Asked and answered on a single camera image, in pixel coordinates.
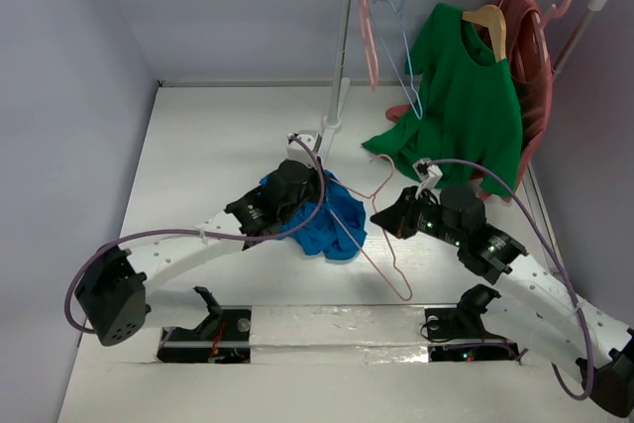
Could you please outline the blue t-shirt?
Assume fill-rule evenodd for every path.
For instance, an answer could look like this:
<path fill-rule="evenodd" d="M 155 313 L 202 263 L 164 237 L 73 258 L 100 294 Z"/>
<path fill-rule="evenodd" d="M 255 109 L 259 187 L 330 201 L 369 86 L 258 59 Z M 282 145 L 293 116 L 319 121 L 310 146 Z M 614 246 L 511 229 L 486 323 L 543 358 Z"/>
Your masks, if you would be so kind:
<path fill-rule="evenodd" d="M 315 177 L 316 197 L 304 202 L 292 217 L 277 230 L 273 230 L 272 234 L 277 240 L 291 238 L 305 256 L 322 255 L 330 261 L 346 262 L 354 258 L 359 252 L 359 247 L 365 243 L 366 209 L 362 201 L 354 198 L 338 183 L 331 171 L 324 170 L 323 175 L 325 195 L 312 220 L 292 234 L 288 233 L 313 214 L 320 194 L 318 177 Z"/>

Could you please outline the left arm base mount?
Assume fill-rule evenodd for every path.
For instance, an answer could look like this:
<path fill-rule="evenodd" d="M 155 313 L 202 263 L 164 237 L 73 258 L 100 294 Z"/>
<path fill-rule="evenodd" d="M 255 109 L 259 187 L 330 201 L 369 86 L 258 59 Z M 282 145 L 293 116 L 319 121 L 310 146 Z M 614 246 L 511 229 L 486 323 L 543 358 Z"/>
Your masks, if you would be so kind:
<path fill-rule="evenodd" d="M 211 291 L 195 286 L 207 314 L 193 328 L 161 329 L 157 359 L 164 364 L 248 364 L 251 361 L 251 307 L 223 307 Z"/>

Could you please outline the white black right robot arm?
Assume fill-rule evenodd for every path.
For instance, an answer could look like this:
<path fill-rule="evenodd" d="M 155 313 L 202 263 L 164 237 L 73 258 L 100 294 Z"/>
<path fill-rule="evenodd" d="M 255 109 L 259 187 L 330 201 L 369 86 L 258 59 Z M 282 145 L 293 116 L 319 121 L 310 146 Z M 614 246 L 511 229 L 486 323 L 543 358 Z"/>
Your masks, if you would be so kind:
<path fill-rule="evenodd" d="M 548 360 L 581 385 L 589 398 L 620 418 L 633 410 L 633 329 L 581 298 L 526 248 L 488 224 L 484 203 L 467 186 L 434 195 L 406 187 L 371 222 L 397 239 L 424 233 L 457 249 L 482 282 L 456 305 L 466 335 L 504 337 Z"/>

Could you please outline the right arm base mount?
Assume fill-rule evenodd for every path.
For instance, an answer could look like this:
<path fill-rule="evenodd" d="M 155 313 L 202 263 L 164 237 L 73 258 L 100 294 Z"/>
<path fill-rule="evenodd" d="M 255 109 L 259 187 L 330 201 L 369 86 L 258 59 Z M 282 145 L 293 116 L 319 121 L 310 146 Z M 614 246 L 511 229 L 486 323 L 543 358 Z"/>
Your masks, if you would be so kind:
<path fill-rule="evenodd" d="M 500 294 L 478 284 L 467 290 L 458 303 L 425 310 L 420 335 L 430 344 L 432 363 L 516 362 L 523 353 L 508 339 L 485 330 L 481 317 L 486 306 Z"/>

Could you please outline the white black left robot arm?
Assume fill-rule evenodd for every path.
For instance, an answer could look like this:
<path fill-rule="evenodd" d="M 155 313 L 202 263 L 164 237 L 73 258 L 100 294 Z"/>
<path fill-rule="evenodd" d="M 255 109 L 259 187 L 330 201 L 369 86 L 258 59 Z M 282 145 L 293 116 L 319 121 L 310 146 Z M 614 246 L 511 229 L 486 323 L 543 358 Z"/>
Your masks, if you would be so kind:
<path fill-rule="evenodd" d="M 150 297 L 212 260 L 294 233 L 306 204 L 321 206 L 328 179 L 321 164 L 286 159 L 264 181 L 194 229 L 141 232 L 102 246 L 82 267 L 71 294 L 104 347 L 138 333 L 155 310 Z M 143 240 L 139 247 L 127 242 Z"/>

